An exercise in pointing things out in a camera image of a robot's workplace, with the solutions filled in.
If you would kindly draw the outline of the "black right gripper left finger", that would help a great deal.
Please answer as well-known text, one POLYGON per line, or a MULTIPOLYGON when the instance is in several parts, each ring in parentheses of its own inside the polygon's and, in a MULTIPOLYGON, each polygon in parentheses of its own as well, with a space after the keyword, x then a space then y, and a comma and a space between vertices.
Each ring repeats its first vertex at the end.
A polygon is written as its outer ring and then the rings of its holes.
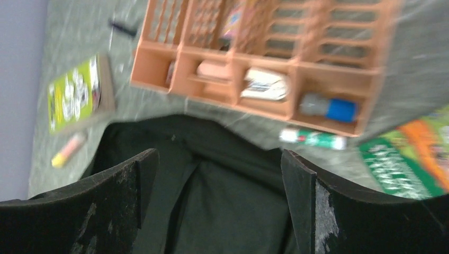
POLYGON ((131 253, 159 154, 148 149, 73 184, 1 202, 1 253, 131 253))

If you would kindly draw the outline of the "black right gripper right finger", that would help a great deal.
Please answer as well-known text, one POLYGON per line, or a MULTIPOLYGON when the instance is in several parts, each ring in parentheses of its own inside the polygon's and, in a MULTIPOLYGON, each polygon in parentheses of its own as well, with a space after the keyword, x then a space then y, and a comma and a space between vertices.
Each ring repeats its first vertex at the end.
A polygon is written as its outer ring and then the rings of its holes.
POLYGON ((290 150, 281 170, 300 253, 448 253, 448 195, 385 194, 290 150))

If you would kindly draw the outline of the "green treehouse paperback book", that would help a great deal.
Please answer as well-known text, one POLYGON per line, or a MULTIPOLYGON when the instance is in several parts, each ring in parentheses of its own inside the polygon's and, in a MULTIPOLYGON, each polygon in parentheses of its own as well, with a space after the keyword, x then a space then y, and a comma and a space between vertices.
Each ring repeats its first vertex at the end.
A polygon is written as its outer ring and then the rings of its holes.
POLYGON ((387 194, 427 199, 448 193, 448 106, 358 147, 387 194))

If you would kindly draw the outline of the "black student backpack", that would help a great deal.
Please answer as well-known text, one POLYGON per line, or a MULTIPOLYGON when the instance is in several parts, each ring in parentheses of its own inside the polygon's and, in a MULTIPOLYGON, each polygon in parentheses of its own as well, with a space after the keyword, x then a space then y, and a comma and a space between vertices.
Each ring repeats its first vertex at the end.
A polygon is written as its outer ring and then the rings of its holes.
POLYGON ((134 253, 298 253, 280 168, 217 122, 170 115, 110 124, 95 174, 154 148, 159 170, 134 253))

